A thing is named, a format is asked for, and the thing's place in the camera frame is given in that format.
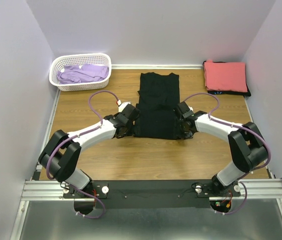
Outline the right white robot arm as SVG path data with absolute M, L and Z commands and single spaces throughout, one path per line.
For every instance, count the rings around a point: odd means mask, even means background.
M 180 129 L 180 138 L 189 139 L 195 133 L 206 133 L 229 144 L 232 161 L 212 177 L 211 192 L 222 196 L 238 180 L 264 167 L 271 152 L 258 127 L 253 122 L 238 124 L 211 116 L 204 111 L 193 112 L 186 102 L 173 109 Z

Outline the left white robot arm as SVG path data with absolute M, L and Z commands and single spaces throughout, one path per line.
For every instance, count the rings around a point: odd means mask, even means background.
M 51 177 L 59 183 L 74 186 L 74 191 L 85 198 L 91 194 L 92 179 L 76 167 L 80 154 L 104 140 L 132 135 L 133 123 L 139 116 L 139 109 L 124 102 L 118 113 L 108 115 L 94 125 L 68 133 L 58 130 L 46 144 L 38 162 Z

